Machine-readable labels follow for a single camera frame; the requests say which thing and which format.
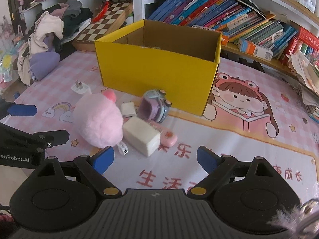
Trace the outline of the pink plush paw toy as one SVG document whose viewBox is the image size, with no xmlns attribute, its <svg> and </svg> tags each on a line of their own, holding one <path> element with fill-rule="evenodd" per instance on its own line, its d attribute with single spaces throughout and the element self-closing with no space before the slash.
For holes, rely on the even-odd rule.
<svg viewBox="0 0 319 239">
<path fill-rule="evenodd" d="M 72 115 L 78 133 L 94 147 L 113 147 L 123 139 L 123 116 L 112 89 L 86 93 L 76 103 Z"/>
</svg>

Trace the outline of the pink comb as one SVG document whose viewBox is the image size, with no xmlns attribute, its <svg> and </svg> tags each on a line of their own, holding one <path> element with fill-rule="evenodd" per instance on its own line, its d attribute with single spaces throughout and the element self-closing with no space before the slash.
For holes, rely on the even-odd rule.
<svg viewBox="0 0 319 239">
<path fill-rule="evenodd" d="M 147 121 L 147 123 L 160 132 L 161 145 L 164 145 L 166 147 L 172 147 L 177 142 L 178 137 L 172 130 L 153 120 L 149 120 Z"/>
</svg>

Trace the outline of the white charger adapter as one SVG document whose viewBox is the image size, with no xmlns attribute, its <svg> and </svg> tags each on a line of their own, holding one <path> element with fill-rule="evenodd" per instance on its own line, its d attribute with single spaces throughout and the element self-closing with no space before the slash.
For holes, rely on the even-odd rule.
<svg viewBox="0 0 319 239">
<path fill-rule="evenodd" d="M 124 118 L 136 117 L 135 104 L 133 102 L 121 104 L 121 114 Z"/>
</svg>

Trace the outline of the white wall plug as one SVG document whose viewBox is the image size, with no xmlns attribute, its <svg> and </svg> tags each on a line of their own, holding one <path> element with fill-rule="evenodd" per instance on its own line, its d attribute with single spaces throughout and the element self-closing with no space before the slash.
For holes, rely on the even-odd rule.
<svg viewBox="0 0 319 239">
<path fill-rule="evenodd" d="M 76 80 L 75 84 L 72 85 L 71 90 L 81 96 L 92 93 L 89 85 L 82 83 L 81 81 L 78 81 L 78 80 Z"/>
</svg>

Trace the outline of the pink cartoon table mat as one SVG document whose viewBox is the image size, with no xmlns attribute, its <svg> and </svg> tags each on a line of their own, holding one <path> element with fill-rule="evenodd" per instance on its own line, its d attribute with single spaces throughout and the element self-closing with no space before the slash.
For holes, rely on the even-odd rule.
<svg viewBox="0 0 319 239">
<path fill-rule="evenodd" d="M 121 190 L 189 190 L 206 176 L 196 159 L 198 147 L 206 146 L 218 155 L 232 155 L 240 161 L 262 156 L 302 202 L 312 198 L 318 182 L 318 124 L 309 118 L 299 96 L 284 81 L 225 58 L 220 61 L 220 71 L 258 85 L 270 102 L 279 128 L 277 137 L 259 138 L 257 133 L 246 133 L 238 128 L 232 131 L 215 128 L 214 123 L 205 118 L 181 111 L 170 112 L 163 125 L 177 135 L 176 144 L 170 148 L 161 146 L 151 157 L 143 156 L 134 148 L 129 148 L 126 155 L 116 152 L 105 177 Z M 78 134 L 72 122 L 70 109 L 80 99 L 71 89 L 76 81 L 89 85 L 94 93 L 104 91 L 94 53 L 71 54 L 45 79 L 18 97 L 17 103 L 37 107 L 35 116 L 8 116 L 3 123 L 28 133 L 67 130 L 69 141 L 47 150 L 48 155 L 61 161 L 96 153 L 97 149 Z"/>
</svg>

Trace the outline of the pile of clothes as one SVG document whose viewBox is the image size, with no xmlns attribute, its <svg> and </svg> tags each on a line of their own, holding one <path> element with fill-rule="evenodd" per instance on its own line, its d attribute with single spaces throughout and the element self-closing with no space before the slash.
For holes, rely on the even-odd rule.
<svg viewBox="0 0 319 239">
<path fill-rule="evenodd" d="M 63 45 L 73 41 L 91 23 L 93 13 L 78 0 L 42 10 L 18 51 L 17 71 L 30 86 L 47 76 L 61 61 Z"/>
</svg>

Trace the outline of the yellow cardboard box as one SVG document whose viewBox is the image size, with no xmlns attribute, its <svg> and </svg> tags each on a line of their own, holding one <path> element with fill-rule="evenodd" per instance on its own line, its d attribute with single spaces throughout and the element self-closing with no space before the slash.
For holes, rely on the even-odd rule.
<svg viewBox="0 0 319 239">
<path fill-rule="evenodd" d="M 141 97 L 163 89 L 174 108 L 202 116 L 220 64 L 222 34 L 141 20 L 95 40 L 103 85 Z"/>
</svg>

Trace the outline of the small orange white box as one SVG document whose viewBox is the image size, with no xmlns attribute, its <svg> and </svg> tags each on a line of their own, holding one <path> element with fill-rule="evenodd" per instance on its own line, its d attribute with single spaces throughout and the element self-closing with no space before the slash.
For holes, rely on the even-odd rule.
<svg viewBox="0 0 319 239">
<path fill-rule="evenodd" d="M 266 61 L 272 60 L 273 52 L 271 50 L 264 48 L 263 46 L 256 45 L 255 43 L 246 39 L 240 38 L 237 46 L 241 52 L 264 59 Z"/>
</svg>

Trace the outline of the red tassel ornament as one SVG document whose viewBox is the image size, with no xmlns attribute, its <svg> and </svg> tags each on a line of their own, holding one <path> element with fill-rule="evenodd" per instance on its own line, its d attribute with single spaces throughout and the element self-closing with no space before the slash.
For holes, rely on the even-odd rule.
<svg viewBox="0 0 319 239">
<path fill-rule="evenodd" d="M 94 17 L 91 22 L 92 23 L 96 23 L 98 22 L 99 20 L 102 19 L 102 17 L 105 15 L 105 13 L 107 12 L 108 8 L 109 8 L 109 3 L 110 3 L 111 0 L 105 0 L 105 3 L 104 3 L 104 7 L 103 9 L 99 12 L 99 14 Z"/>
</svg>

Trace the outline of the stack of papers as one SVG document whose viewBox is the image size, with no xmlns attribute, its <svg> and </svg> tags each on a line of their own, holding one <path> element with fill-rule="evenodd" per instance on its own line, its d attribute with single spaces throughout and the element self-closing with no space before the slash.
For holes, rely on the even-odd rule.
<svg viewBox="0 0 319 239">
<path fill-rule="evenodd" d="M 298 78 L 298 90 L 305 109 L 315 122 L 318 122 L 318 66 L 313 66 L 299 50 L 290 54 L 291 71 Z"/>
</svg>

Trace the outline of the wooden chessboard box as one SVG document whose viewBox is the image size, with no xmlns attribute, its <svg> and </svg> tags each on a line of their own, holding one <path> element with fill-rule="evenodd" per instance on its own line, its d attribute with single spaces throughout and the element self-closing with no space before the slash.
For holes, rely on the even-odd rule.
<svg viewBox="0 0 319 239">
<path fill-rule="evenodd" d="M 133 12 L 130 2 L 112 3 L 102 18 L 96 23 L 90 23 L 72 42 L 79 51 L 95 51 L 95 40 L 118 30 Z"/>
</svg>

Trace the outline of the red book box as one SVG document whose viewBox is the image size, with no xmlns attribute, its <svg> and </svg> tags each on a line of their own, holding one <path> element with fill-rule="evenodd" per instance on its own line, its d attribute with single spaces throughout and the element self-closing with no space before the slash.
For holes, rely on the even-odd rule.
<svg viewBox="0 0 319 239">
<path fill-rule="evenodd" d="M 318 37 L 303 27 L 297 28 L 297 33 L 290 39 L 288 45 L 283 50 L 279 62 L 288 66 L 288 55 L 300 51 L 302 54 L 318 58 Z"/>
</svg>

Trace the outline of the row of leaning books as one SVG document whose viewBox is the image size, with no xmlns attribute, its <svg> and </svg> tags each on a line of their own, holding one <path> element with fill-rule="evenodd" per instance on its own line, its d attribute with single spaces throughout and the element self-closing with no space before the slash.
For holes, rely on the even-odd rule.
<svg viewBox="0 0 319 239">
<path fill-rule="evenodd" d="M 219 31 L 227 43 L 246 41 L 271 57 L 294 52 L 297 29 L 243 0 L 159 0 L 148 20 Z"/>
</svg>

